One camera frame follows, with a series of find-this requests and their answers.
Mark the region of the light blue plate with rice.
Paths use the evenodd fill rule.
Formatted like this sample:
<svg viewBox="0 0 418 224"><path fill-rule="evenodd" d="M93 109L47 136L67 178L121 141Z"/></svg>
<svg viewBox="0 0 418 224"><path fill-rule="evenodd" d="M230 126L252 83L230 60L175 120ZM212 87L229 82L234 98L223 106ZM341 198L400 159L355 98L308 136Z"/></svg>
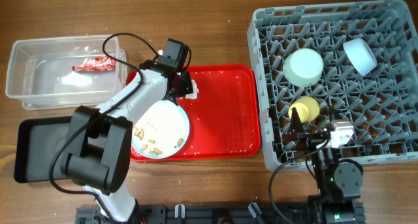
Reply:
<svg viewBox="0 0 418 224"><path fill-rule="evenodd" d="M189 118L183 108L161 100L135 123L132 148L145 158L165 159L180 151L189 132Z"/></svg>

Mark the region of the white tissue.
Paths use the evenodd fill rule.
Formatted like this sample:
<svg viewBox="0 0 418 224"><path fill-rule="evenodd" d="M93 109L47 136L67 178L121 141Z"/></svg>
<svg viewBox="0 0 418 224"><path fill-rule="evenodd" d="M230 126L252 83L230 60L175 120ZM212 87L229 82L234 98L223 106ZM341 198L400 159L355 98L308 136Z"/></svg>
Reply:
<svg viewBox="0 0 418 224"><path fill-rule="evenodd" d="M193 87L193 92L192 93L188 93L185 98L186 99L191 99L191 100L195 100L198 97L198 93L199 93L199 89L197 87L197 83L194 80L191 80L192 83L192 87Z"/></svg>

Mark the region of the yellow cup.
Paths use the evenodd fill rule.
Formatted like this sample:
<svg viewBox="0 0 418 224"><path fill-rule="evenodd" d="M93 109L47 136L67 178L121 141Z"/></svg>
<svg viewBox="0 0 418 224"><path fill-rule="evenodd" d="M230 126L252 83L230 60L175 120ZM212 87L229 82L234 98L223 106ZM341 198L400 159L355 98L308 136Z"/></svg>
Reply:
<svg viewBox="0 0 418 224"><path fill-rule="evenodd" d="M297 99L288 109L288 116L292 118L292 112L296 110L301 123L308 123L316 119L320 113L319 103L312 97Z"/></svg>

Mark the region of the red snack wrapper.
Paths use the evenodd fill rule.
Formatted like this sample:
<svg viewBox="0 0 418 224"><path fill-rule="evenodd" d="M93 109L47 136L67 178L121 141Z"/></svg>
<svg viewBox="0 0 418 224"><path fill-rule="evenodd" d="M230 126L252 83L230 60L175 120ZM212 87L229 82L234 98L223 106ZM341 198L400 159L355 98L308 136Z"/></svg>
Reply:
<svg viewBox="0 0 418 224"><path fill-rule="evenodd" d="M87 58L83 63L72 66L75 72L101 72L112 71L116 67L116 62L107 56L99 56L94 58Z"/></svg>

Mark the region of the light blue bowl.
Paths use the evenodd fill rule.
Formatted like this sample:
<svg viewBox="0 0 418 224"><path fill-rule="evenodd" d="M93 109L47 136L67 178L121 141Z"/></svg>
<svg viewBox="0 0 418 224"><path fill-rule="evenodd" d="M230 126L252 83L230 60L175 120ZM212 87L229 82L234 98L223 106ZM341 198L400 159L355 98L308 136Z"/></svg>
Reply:
<svg viewBox="0 0 418 224"><path fill-rule="evenodd" d="M355 70L366 76L377 66L377 60L367 43L360 38L343 43L344 52Z"/></svg>

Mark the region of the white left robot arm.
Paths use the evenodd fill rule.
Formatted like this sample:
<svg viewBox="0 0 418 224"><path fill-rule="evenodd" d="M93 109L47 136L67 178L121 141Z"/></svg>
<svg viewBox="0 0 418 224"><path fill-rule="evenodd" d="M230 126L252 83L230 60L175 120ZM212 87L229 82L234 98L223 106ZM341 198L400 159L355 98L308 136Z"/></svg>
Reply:
<svg viewBox="0 0 418 224"><path fill-rule="evenodd" d="M191 54L186 44L168 39L163 53L132 67L135 77L109 101L79 106L50 163L51 185L62 193L93 196L101 221L142 223L138 201L125 185L133 125L154 103L192 93Z"/></svg>

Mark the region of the pale green bowl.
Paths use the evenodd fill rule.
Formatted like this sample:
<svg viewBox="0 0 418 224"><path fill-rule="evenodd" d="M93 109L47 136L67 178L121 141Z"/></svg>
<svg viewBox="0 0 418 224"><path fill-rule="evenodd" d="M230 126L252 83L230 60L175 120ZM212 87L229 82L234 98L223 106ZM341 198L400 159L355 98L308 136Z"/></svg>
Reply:
<svg viewBox="0 0 418 224"><path fill-rule="evenodd" d="M291 84L306 88L318 83L323 68L323 58L319 53L302 48L285 59L283 75Z"/></svg>

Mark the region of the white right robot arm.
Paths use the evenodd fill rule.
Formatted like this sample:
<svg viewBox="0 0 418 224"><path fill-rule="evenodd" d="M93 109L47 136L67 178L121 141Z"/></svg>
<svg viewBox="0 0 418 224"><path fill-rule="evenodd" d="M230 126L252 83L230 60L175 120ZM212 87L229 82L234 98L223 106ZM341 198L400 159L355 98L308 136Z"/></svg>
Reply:
<svg viewBox="0 0 418 224"><path fill-rule="evenodd" d="M352 159L339 159L336 150L352 138L354 126L347 119L331 121L320 133L307 133L296 108L291 109L287 138L298 143L304 153L288 159L271 175L268 196L282 223L360 223L363 221L355 200L361 197L364 169ZM318 195L310 195L303 210L283 213L274 201L272 185L278 172L298 159L311 159Z"/></svg>

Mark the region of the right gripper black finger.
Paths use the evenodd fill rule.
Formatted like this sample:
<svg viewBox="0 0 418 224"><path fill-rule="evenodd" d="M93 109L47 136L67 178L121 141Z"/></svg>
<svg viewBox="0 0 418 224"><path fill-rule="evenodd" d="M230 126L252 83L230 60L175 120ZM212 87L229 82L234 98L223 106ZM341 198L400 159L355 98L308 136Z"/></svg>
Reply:
<svg viewBox="0 0 418 224"><path fill-rule="evenodd" d="M303 124L300 120L299 114L296 108L291 109L291 122L288 131L288 136L291 140L299 140L303 138L305 134Z"/></svg>
<svg viewBox="0 0 418 224"><path fill-rule="evenodd" d="M329 106L329 118L331 122L337 121L340 119L339 113L332 105Z"/></svg>

